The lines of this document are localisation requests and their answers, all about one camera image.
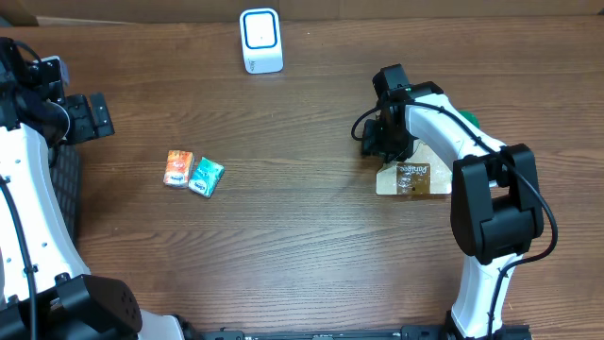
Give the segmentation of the teal tissue pack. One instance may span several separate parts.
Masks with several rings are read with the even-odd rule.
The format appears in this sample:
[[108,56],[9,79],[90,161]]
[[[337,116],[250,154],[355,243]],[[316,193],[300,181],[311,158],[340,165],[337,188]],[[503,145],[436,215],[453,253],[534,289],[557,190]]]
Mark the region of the teal tissue pack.
[[194,170],[188,187],[193,192],[210,198],[224,172],[223,165],[203,157]]

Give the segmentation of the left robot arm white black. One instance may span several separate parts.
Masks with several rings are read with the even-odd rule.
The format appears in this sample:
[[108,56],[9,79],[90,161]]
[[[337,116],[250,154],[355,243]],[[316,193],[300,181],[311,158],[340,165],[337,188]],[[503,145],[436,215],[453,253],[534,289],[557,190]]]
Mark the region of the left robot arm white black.
[[1,335],[5,339],[195,339],[179,315],[143,310],[121,280],[91,273],[66,218],[78,172],[59,152],[110,136],[105,97],[67,94],[59,57],[1,41]]

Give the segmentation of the green lid jar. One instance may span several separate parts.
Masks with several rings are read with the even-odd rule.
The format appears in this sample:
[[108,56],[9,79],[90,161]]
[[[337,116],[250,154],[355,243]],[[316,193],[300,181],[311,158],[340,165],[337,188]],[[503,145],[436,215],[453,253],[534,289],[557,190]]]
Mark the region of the green lid jar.
[[473,114],[472,112],[462,110],[460,112],[460,115],[465,119],[465,121],[467,122],[467,125],[471,125],[475,128],[480,128],[479,120],[476,117],[476,115]]

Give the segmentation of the brown white snack pouch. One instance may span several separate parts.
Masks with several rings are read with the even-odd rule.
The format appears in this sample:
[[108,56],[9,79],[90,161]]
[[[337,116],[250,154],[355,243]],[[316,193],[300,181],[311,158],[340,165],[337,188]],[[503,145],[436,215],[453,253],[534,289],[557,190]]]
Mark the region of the brown white snack pouch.
[[379,196],[449,195],[452,173],[424,142],[416,140],[412,156],[385,163],[376,175]]

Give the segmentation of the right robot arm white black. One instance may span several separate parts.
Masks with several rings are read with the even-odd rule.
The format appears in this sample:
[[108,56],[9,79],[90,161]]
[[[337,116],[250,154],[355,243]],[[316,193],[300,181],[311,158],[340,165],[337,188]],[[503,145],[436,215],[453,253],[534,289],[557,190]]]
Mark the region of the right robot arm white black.
[[356,123],[363,156],[410,170],[425,143],[451,172],[450,225],[465,255],[458,297],[441,325],[404,326],[402,339],[530,339],[525,325],[506,325],[502,309],[514,269],[544,224],[555,222],[539,190],[535,159],[524,144],[506,145],[481,131],[432,81],[413,84],[399,64],[372,79],[374,108]]

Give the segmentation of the orange tissue pack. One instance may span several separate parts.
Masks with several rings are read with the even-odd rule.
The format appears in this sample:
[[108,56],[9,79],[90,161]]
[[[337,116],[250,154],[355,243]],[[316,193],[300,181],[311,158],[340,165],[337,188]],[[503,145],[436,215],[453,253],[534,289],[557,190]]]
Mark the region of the orange tissue pack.
[[189,151],[170,150],[168,152],[163,183],[167,186],[185,188],[188,186],[194,165],[194,154]]

